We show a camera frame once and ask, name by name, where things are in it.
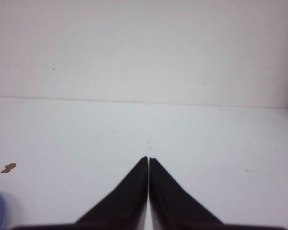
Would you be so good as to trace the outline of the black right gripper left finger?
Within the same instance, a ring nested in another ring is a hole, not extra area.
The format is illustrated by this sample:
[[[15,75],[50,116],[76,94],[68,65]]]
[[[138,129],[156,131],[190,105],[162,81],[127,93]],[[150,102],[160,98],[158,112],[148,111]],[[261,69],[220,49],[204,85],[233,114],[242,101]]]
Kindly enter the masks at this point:
[[[135,230],[146,207],[148,159],[141,158],[117,187],[75,224],[90,230]]]

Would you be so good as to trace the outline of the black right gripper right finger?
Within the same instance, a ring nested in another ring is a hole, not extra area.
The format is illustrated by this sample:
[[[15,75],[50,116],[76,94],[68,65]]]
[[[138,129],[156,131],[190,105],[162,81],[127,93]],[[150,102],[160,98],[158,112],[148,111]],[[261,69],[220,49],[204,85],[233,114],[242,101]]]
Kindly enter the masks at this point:
[[[164,230],[212,230],[224,226],[156,158],[149,159],[149,196],[155,217]]]

